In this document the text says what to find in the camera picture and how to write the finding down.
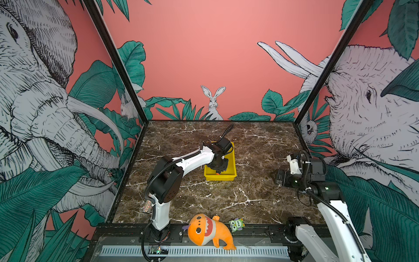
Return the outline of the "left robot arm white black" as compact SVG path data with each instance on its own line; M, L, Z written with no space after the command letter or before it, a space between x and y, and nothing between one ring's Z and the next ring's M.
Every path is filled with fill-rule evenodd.
M152 171L145 189L145 197L152 204L152 227L163 231L170 224L170 203L178 194L184 176L202 166L207 166L217 174L227 171L227 155L233 150L233 143L224 138L217 142L202 143L197 150L183 156L162 157Z

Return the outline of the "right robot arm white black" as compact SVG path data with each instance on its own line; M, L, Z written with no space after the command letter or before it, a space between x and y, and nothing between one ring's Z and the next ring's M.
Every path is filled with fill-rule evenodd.
M305 217L288 218L283 235L289 258L301 262L311 255L316 262L369 262L371 261L349 215L347 202L335 182L327 182L328 167L324 160L312 157L306 151L287 156L288 170L278 170L275 183L293 188L298 194L308 195L322 214L336 251L321 239Z

